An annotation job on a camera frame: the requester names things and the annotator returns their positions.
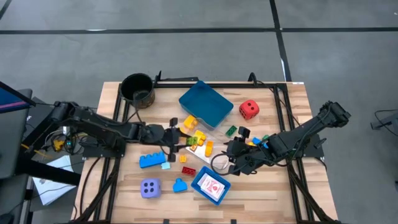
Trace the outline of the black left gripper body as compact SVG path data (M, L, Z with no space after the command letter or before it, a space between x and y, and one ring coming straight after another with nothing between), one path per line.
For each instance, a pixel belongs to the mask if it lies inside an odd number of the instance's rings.
M165 145L169 148L167 156L168 162L176 161L176 154L179 152L178 141L179 133L176 125L178 124L178 118L172 118L169 122L170 127L165 129L164 137Z

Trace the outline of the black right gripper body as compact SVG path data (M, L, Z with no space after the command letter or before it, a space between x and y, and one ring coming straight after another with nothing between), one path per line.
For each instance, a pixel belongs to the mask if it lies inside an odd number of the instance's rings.
M256 163L252 157L254 148L246 144L246 139L250 135L250 130L240 126L238 129L238 134L239 136L234 137L234 140L239 141L239 144L235 146L239 149L239 152L237 155L232 155L231 161L233 162L234 166L231 169L231 173L233 175L256 174Z

